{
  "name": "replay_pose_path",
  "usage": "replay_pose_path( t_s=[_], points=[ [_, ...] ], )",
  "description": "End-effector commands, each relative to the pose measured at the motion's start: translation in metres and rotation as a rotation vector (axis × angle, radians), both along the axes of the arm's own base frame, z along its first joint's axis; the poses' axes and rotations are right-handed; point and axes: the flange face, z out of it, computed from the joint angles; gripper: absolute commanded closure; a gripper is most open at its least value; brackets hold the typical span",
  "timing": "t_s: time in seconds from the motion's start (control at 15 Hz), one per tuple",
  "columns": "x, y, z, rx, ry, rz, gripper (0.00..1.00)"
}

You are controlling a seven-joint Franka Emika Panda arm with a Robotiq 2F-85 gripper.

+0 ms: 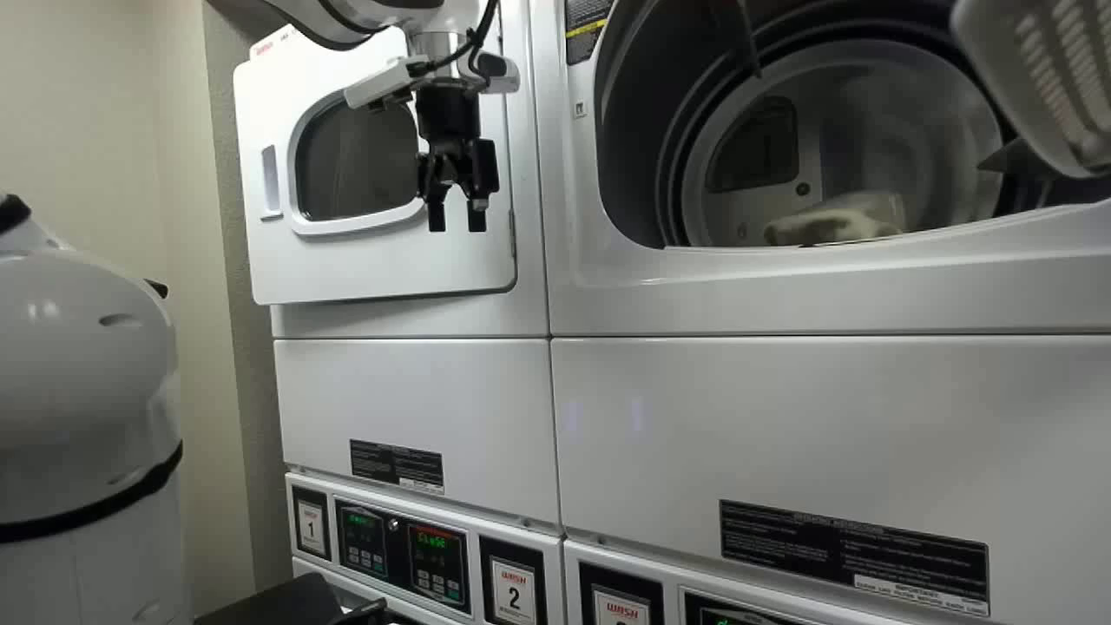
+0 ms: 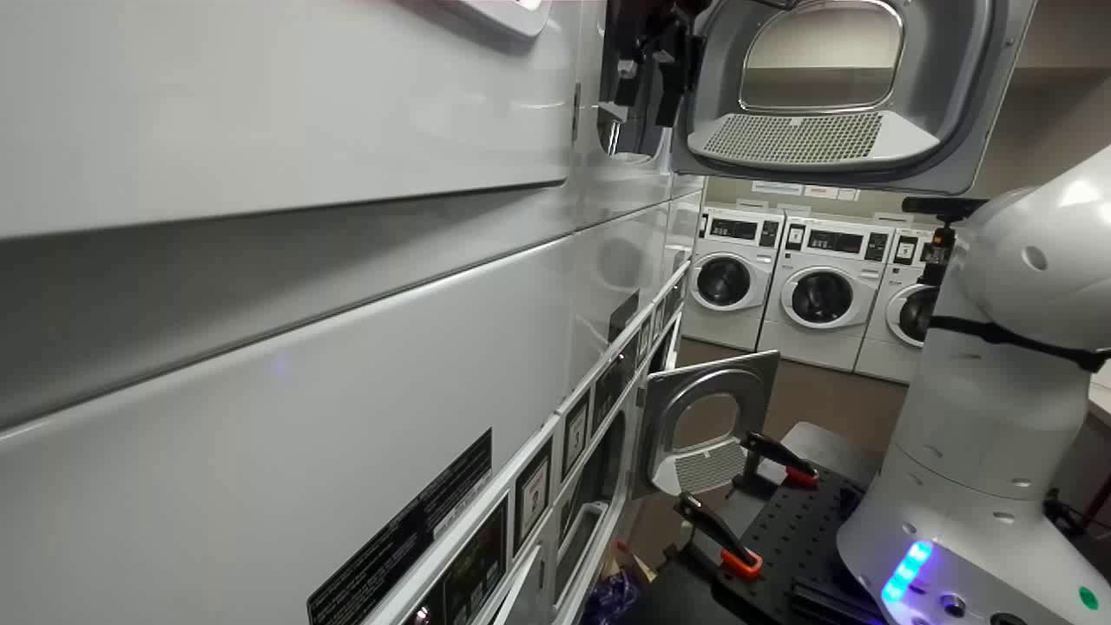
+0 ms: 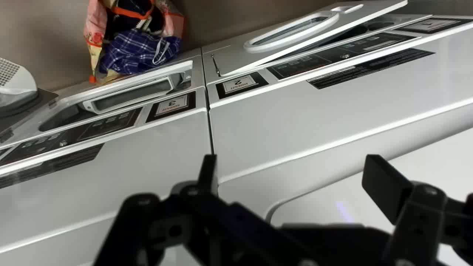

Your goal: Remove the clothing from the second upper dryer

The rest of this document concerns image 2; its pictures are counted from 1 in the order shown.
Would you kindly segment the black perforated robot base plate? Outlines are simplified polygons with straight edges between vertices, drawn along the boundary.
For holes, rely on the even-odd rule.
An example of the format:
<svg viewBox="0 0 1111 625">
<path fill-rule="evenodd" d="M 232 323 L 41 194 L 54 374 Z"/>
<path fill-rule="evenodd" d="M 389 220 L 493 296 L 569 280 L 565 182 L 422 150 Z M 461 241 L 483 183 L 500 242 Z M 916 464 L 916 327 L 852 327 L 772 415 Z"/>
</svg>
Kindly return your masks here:
<svg viewBox="0 0 1111 625">
<path fill-rule="evenodd" d="M 750 495 L 750 524 L 734 535 L 764 554 L 758 580 L 736 580 L 720 567 L 720 546 L 694 530 L 682 550 L 712 600 L 744 625 L 886 625 L 878 605 L 860 589 L 836 554 L 836 529 L 847 521 L 860 491 L 844 474 L 821 474 L 816 491 L 741 471 L 741 495 Z"/>
</svg>

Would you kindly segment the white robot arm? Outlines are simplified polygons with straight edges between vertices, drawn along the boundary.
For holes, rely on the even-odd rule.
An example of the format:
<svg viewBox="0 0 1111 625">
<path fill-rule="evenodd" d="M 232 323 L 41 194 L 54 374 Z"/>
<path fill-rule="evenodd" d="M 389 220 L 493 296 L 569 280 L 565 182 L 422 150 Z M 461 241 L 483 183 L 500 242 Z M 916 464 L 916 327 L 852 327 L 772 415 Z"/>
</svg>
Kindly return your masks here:
<svg viewBox="0 0 1111 625">
<path fill-rule="evenodd" d="M 901 24 L 872 107 L 744 100 L 779 24 Z M 675 172 L 901 191 L 947 221 L 941 300 L 878 474 L 836 529 L 823 625 L 1111 625 L 1109 580 L 1045 516 L 1111 348 L 1109 161 L 981 201 L 1040 0 L 604 0 L 609 136 Z"/>
</svg>

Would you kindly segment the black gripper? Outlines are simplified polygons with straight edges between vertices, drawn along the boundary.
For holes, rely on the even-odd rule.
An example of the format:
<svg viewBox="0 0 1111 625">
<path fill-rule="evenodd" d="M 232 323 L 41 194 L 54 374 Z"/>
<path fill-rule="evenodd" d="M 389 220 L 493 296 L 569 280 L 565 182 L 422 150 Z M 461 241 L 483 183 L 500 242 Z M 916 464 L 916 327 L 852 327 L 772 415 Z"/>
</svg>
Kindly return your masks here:
<svg viewBox="0 0 1111 625">
<path fill-rule="evenodd" d="M 654 157 L 675 126 L 697 59 L 703 0 L 609 0 L 604 140 L 615 154 Z"/>
</svg>

